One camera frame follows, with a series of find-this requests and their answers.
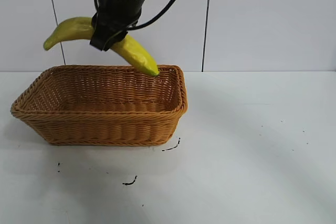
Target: white table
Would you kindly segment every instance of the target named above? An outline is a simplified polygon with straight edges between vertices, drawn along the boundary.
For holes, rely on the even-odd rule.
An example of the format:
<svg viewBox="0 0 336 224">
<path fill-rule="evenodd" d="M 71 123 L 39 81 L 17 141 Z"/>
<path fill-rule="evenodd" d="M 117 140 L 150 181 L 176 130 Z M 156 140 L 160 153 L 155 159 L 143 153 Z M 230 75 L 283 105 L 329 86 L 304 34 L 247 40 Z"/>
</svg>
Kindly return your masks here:
<svg viewBox="0 0 336 224">
<path fill-rule="evenodd" d="M 0 73 L 1 224 L 336 223 L 335 72 L 186 73 L 154 148 L 48 145 L 9 113 L 36 76 Z"/>
</svg>

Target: banana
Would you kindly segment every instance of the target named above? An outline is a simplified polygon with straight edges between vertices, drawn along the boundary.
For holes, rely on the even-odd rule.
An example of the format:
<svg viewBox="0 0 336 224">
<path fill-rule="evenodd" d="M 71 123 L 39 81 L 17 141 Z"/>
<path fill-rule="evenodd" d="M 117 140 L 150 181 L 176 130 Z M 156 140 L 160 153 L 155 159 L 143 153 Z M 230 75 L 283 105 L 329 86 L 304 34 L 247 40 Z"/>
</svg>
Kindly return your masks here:
<svg viewBox="0 0 336 224">
<path fill-rule="evenodd" d="M 90 40 L 94 29 L 91 25 L 91 18 L 76 17 L 60 23 L 52 35 L 44 42 L 43 48 L 47 51 L 57 43 L 77 39 Z M 124 40 L 115 43 L 111 50 L 119 54 L 138 71 L 157 76 L 160 72 L 153 57 L 130 35 Z"/>
</svg>

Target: wicker basket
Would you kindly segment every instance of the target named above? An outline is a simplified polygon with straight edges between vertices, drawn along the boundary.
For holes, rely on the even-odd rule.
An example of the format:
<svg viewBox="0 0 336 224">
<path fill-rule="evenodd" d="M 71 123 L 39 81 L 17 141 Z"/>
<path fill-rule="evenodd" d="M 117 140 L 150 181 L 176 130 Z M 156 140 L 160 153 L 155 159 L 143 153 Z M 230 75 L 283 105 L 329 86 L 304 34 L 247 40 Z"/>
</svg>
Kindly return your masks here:
<svg viewBox="0 0 336 224">
<path fill-rule="evenodd" d="M 161 145 L 186 112 L 187 98 L 181 69 L 159 69 L 149 77 L 132 67 L 53 67 L 11 112 L 53 145 Z"/>
</svg>

